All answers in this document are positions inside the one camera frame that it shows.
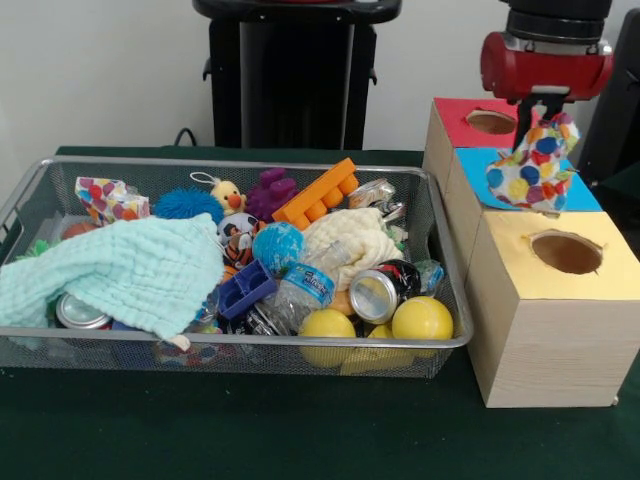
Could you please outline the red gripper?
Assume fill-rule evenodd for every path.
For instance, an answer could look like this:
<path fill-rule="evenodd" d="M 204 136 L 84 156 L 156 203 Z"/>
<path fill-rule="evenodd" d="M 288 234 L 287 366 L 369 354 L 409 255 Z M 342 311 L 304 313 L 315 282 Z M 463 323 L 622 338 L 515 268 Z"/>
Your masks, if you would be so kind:
<path fill-rule="evenodd" d="M 537 98 L 544 95 L 544 120 L 552 120 L 569 103 L 596 97 L 606 86 L 614 66 L 613 48 L 605 40 L 592 45 L 569 45 L 525 40 L 507 32 L 492 32 L 484 40 L 480 70 L 483 88 L 517 105 L 513 150 L 533 124 Z"/>

